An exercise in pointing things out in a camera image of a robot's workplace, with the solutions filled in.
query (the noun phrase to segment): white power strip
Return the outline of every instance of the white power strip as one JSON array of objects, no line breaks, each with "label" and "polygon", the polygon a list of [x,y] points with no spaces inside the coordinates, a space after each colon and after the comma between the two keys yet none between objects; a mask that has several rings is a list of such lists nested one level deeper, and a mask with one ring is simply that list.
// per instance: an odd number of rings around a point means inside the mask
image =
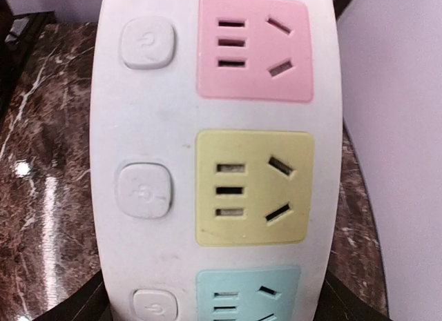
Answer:
[{"label": "white power strip", "polygon": [[341,138],[332,0],[104,0],[90,158],[114,320],[312,320]]}]

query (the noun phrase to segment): brown marble countertop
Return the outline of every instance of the brown marble countertop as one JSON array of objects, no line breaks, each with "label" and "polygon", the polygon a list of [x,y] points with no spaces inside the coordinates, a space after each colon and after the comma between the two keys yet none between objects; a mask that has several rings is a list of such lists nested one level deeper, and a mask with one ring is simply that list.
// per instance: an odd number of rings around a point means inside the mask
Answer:
[{"label": "brown marble countertop", "polygon": [[[88,154],[96,29],[46,27],[1,127],[1,321],[33,320],[99,270]],[[329,269],[387,313],[374,218],[346,133]]]}]

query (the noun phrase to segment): white button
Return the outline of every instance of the white button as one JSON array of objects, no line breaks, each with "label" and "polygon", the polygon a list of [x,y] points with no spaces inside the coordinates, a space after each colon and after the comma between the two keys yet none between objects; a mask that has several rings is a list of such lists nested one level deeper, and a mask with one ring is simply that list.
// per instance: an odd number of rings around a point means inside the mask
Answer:
[{"label": "white button", "polygon": [[132,69],[158,69],[173,57],[175,33],[164,17],[142,17],[126,24],[121,39],[121,56]]},{"label": "white button", "polygon": [[160,164],[130,164],[118,177],[119,207],[144,219],[163,217],[171,206],[171,176]]},{"label": "white button", "polygon": [[174,321],[178,315],[177,300],[167,291],[138,290],[133,306],[137,317],[146,321]]}]

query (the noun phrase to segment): outlet slot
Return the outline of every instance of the outlet slot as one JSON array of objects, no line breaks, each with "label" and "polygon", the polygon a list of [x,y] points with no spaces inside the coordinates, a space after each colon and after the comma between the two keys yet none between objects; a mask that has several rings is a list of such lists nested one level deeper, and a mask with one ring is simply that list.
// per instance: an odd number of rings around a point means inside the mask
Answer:
[{"label": "outlet slot", "polygon": [[273,299],[278,299],[279,296],[281,295],[279,292],[274,291],[274,290],[267,288],[265,286],[260,287],[258,292],[265,295],[266,297],[273,298]]},{"label": "outlet slot", "polygon": [[270,158],[269,165],[287,176],[290,176],[293,173],[292,167],[276,159],[275,157]]},{"label": "outlet slot", "polygon": [[269,72],[272,77],[276,77],[278,75],[281,75],[283,72],[292,69],[293,67],[293,64],[289,60],[284,62],[283,64],[280,64],[279,66],[276,66],[275,68],[269,69]]},{"label": "outlet slot", "polygon": [[271,17],[269,17],[267,19],[267,23],[270,24],[271,26],[274,26],[275,28],[283,31],[286,35],[290,35],[291,34],[291,28],[289,28],[288,26],[285,26],[281,22],[276,21],[275,19],[273,19]]},{"label": "outlet slot", "polygon": [[213,299],[238,299],[239,292],[215,292]]},{"label": "outlet slot", "polygon": [[217,195],[241,195],[244,193],[244,188],[236,186],[219,186],[216,188]]},{"label": "outlet slot", "polygon": [[218,21],[218,26],[222,28],[245,28],[246,21],[220,19]]},{"label": "outlet slot", "polygon": [[236,306],[219,306],[213,308],[214,313],[236,313],[238,308]]},{"label": "outlet slot", "polygon": [[244,164],[217,164],[217,173],[244,173],[246,166]]},{"label": "outlet slot", "polygon": [[290,212],[290,211],[291,211],[291,209],[290,209],[289,204],[286,204],[283,207],[277,209],[276,211],[268,214],[268,216],[266,216],[265,219],[270,224],[270,222],[275,221],[279,217],[288,214],[288,212]]},{"label": "outlet slot", "polygon": [[266,316],[263,319],[259,319],[259,320],[256,320],[256,321],[274,321],[274,320],[276,320],[276,316],[274,314],[271,314],[269,316]]},{"label": "outlet slot", "polygon": [[241,39],[219,39],[218,46],[246,47],[246,41]]},{"label": "outlet slot", "polygon": [[240,217],[244,216],[243,208],[219,208],[215,212],[220,217]]},{"label": "outlet slot", "polygon": [[218,67],[246,68],[245,60],[218,60]]}]

